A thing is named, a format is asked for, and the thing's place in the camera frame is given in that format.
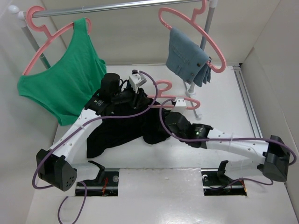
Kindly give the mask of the black t shirt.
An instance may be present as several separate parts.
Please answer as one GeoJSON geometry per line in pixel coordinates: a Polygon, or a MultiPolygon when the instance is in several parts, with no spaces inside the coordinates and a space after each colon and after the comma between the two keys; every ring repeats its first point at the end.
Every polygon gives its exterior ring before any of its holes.
{"type": "Polygon", "coordinates": [[[158,108],[150,108],[146,113],[133,118],[104,119],[87,138],[86,157],[95,158],[108,148],[120,146],[139,137],[143,137],[150,145],[170,137],[161,125],[158,108]]]}

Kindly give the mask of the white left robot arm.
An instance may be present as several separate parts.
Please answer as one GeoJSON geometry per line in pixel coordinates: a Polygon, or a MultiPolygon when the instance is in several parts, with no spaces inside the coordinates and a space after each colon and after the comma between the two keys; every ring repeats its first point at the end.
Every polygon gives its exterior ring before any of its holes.
{"type": "Polygon", "coordinates": [[[145,76],[133,70],[125,83],[127,86],[123,88],[120,76],[115,73],[104,76],[100,89],[92,95],[64,136],[48,150],[41,149],[37,153],[34,177],[39,177],[61,191],[68,191],[74,184],[85,180],[94,185],[104,181],[104,166],[94,161],[80,164],[74,164],[73,161],[92,131],[103,119],[112,117],[116,105],[129,103],[134,109],[141,105],[144,96],[141,86],[146,83],[145,76]]]}

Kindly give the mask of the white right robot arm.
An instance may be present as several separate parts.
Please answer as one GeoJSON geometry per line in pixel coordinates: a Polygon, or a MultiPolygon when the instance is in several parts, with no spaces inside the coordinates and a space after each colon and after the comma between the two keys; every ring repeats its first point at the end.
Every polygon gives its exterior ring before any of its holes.
{"type": "Polygon", "coordinates": [[[194,148],[221,150],[243,156],[243,160],[220,163],[217,181],[226,184],[238,177],[263,175],[274,182],[285,182],[291,151],[278,136],[269,139],[235,137],[209,125],[190,123],[179,112],[164,119],[165,127],[176,139],[194,148]]]}

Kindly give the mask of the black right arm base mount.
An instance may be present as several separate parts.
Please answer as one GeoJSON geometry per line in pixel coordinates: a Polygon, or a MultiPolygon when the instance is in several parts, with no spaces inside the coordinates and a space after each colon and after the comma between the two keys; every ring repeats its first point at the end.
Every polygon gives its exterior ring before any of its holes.
{"type": "Polygon", "coordinates": [[[217,175],[216,169],[203,169],[201,171],[204,196],[247,196],[244,181],[217,175]]]}

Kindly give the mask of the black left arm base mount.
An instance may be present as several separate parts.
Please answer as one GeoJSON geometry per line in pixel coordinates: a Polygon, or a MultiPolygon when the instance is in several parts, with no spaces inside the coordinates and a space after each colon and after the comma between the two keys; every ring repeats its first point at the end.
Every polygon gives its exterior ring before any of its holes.
{"type": "Polygon", "coordinates": [[[118,196],[119,169],[108,168],[101,179],[84,180],[87,186],[87,196],[118,196]]]}

